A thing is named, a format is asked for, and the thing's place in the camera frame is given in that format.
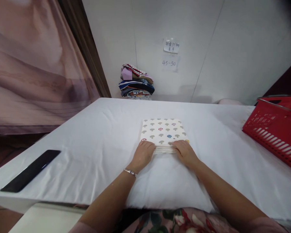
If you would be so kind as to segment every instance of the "pink curtain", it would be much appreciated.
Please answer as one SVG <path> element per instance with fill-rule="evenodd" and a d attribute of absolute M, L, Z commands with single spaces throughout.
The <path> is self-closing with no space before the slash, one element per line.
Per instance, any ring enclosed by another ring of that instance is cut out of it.
<path fill-rule="evenodd" d="M 0 134 L 50 132 L 99 98 L 56 0 L 0 0 Z"/>

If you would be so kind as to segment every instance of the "table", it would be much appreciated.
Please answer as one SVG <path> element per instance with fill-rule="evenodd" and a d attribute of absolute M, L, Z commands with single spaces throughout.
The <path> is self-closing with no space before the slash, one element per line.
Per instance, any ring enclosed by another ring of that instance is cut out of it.
<path fill-rule="evenodd" d="M 89 205 L 132 159 L 143 119 L 177 118 L 205 164 L 270 217 L 291 220 L 291 168 L 241 131 L 253 109 L 100 98 L 0 168 L 1 189 L 44 151 L 62 151 L 21 192 L 0 192 L 0 205 L 21 213 L 39 201 Z M 153 157 L 126 205 L 214 210 L 175 154 Z"/>

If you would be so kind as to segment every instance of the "bracelet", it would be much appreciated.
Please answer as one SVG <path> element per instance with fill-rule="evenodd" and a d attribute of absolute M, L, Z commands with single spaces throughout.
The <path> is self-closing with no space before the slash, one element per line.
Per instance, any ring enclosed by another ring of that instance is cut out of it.
<path fill-rule="evenodd" d="M 124 171 L 126 171 L 126 172 L 128 172 L 129 174 L 132 174 L 134 177 L 136 177 L 136 173 L 134 173 L 133 171 L 131 171 L 131 170 L 128 170 L 128 169 L 124 169 Z"/>

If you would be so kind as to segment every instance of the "floral clothing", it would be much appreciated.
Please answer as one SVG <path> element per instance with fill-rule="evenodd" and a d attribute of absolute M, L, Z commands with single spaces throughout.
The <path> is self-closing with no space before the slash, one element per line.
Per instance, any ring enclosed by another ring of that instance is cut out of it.
<path fill-rule="evenodd" d="M 261 217 L 248 224 L 248 232 L 286 233 L 274 220 Z M 70 233 L 96 233 L 86 224 L 77 223 Z M 124 233 L 237 233 L 220 215 L 195 208 L 148 212 L 140 216 Z"/>

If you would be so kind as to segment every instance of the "stack of folded clothes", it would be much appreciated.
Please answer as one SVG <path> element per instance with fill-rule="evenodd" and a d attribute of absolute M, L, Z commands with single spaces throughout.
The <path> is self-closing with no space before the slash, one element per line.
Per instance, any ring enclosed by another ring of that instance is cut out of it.
<path fill-rule="evenodd" d="M 121 95 L 131 99 L 149 100 L 154 92 L 153 79 L 133 65 L 124 64 L 119 83 Z"/>

